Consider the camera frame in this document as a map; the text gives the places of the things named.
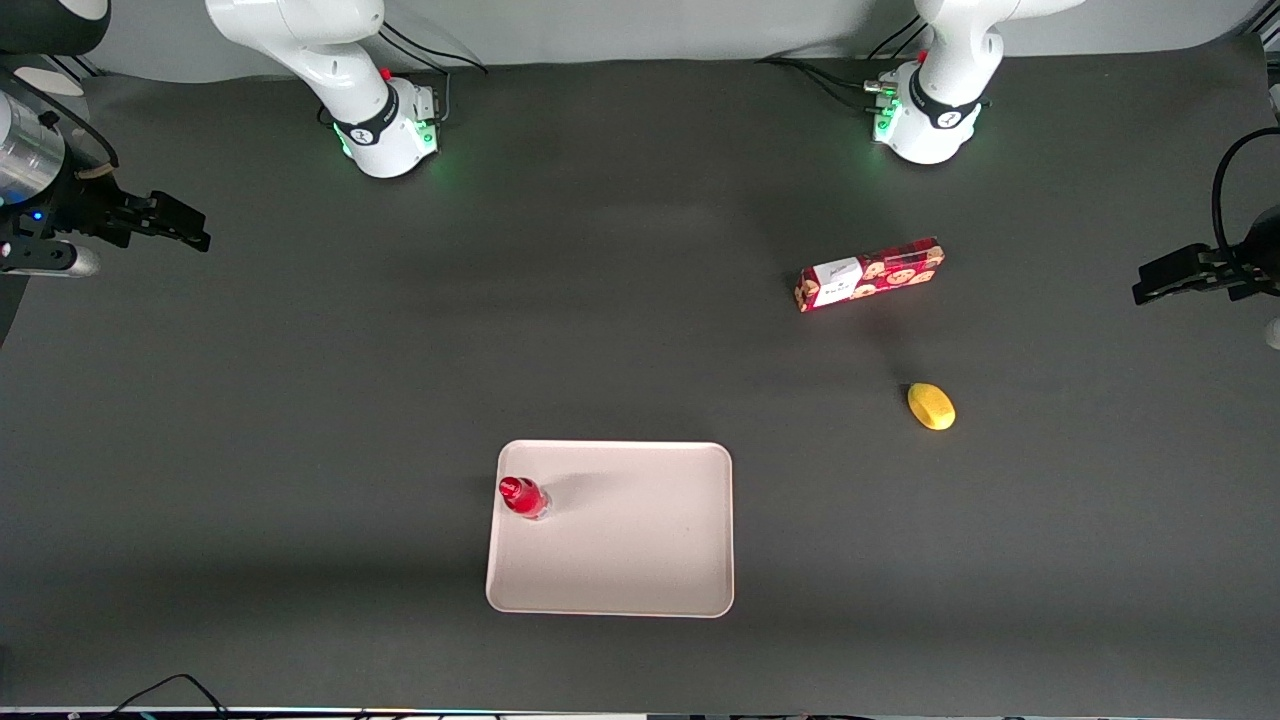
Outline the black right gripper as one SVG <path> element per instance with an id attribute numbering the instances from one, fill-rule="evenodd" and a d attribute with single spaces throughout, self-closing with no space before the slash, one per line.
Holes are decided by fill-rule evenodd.
<path id="1" fill-rule="evenodd" d="M 111 172 L 83 179 L 65 167 L 52 184 L 32 199 L 1 210 L 3 236 L 59 240 L 78 233 L 128 249 L 134 234 L 174 240 L 197 252 L 210 250 L 205 215 L 186 202 L 152 191 L 147 197 L 127 193 Z"/>

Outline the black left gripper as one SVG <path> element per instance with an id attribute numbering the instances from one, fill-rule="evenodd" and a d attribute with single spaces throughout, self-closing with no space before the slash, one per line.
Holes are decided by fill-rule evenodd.
<path id="1" fill-rule="evenodd" d="M 1219 249 L 1193 243 L 1142 265 L 1132 296 L 1138 306 L 1179 293 L 1219 290 L 1226 290 L 1233 301 L 1260 293 L 1277 297 L 1279 205 L 1254 219 L 1245 238 L 1235 246 L 1235 259 L 1252 279 L 1251 284 Z"/>

